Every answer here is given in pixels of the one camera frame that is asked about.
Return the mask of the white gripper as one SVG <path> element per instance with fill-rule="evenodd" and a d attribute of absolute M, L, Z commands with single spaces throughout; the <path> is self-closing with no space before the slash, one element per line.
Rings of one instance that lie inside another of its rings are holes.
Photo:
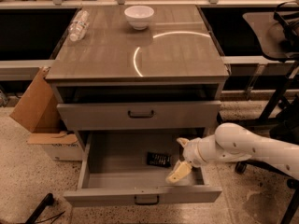
<path fill-rule="evenodd" d="M 183 158 L 185 161 L 177 161 L 172 172 L 167 176 L 165 181 L 169 184 L 175 184 L 181 179 L 185 178 L 192 170 L 192 168 L 199 168 L 206 164 L 200 147 L 203 145 L 201 138 L 189 140 L 187 138 L 179 137 L 177 142 L 184 148 Z"/>

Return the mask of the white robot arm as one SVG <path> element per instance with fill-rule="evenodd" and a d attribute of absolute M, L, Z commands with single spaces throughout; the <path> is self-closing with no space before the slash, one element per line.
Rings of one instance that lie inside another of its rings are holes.
<path fill-rule="evenodd" d="M 177 161 L 166 181 L 174 184 L 192 168 L 212 161 L 261 161 L 283 174 L 299 179 L 299 146 L 252 133 L 235 123 L 223 123 L 213 135 L 192 140 L 178 138 L 184 161 Z"/>

